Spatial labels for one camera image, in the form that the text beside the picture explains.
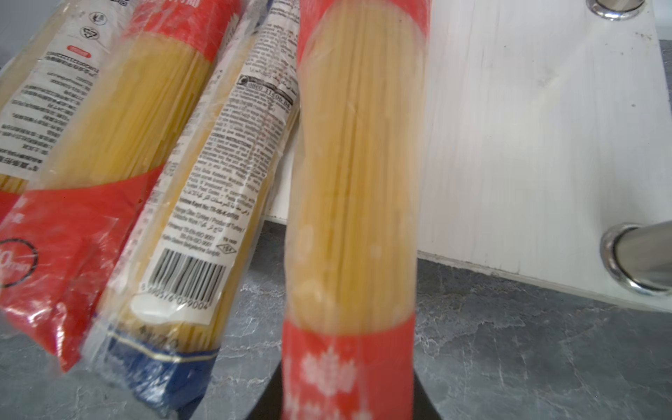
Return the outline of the red spaghetti bag white label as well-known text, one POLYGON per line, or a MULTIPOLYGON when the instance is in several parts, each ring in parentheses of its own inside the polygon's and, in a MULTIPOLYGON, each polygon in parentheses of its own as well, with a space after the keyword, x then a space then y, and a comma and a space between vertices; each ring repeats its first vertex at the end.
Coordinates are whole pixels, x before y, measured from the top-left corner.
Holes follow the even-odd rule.
POLYGON ((137 6, 135 1, 62 1, 2 71, 2 215, 60 140, 137 6))

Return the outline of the red Barilla spaghetti bag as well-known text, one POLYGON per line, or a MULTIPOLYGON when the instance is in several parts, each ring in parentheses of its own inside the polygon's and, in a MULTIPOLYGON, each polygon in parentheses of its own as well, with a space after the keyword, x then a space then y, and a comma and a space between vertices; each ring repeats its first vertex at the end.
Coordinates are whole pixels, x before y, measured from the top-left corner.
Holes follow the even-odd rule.
POLYGON ((428 1, 304 1, 285 419, 410 419, 428 1))

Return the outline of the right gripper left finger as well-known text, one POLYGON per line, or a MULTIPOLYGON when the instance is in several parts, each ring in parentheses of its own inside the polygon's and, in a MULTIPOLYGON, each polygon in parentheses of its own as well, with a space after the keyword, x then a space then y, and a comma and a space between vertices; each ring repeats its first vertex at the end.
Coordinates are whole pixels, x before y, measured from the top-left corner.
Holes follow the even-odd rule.
POLYGON ((284 404, 283 367, 279 362, 264 392, 259 397, 246 420, 281 420, 284 404))

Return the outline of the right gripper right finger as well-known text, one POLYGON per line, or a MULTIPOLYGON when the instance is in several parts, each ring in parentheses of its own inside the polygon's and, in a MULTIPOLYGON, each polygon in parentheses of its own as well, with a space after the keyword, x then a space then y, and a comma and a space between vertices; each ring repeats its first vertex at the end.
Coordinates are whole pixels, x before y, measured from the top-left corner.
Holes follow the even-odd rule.
POLYGON ((441 420, 439 412, 428 396, 418 373, 414 373, 413 420, 441 420))

